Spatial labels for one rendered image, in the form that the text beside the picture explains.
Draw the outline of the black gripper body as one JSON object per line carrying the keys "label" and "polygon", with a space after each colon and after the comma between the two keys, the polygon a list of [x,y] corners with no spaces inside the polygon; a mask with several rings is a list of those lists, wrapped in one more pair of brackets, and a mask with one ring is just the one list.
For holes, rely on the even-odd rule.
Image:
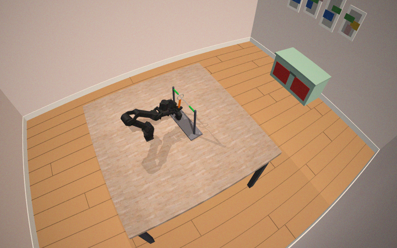
{"label": "black gripper body", "polygon": [[178,109],[175,109],[174,111],[170,111],[169,108],[167,108],[167,116],[170,116],[170,114],[175,114],[175,118],[177,120],[181,120],[182,113],[178,111]]}

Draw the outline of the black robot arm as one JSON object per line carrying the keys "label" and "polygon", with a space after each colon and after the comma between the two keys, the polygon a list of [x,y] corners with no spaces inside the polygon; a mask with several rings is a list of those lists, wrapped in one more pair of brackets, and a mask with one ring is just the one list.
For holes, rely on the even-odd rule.
{"label": "black robot arm", "polygon": [[[155,109],[151,111],[145,111],[145,110],[139,110],[139,109],[134,109],[133,111],[127,111],[124,113],[120,119],[123,121],[123,123],[126,126],[136,126],[138,128],[141,128],[141,130],[144,132],[144,138],[145,141],[148,142],[153,138],[153,132],[154,128],[153,125],[150,124],[150,122],[146,121],[145,123],[140,122],[137,120],[138,117],[144,117],[144,118],[150,118],[154,121],[157,121],[161,119],[161,117],[164,117],[167,115],[167,108],[169,108],[170,111],[175,110],[175,106],[177,103],[173,100],[161,100],[161,103],[159,107],[156,106]],[[158,112],[157,112],[157,111]],[[134,114],[134,118],[131,118],[130,115]]]}

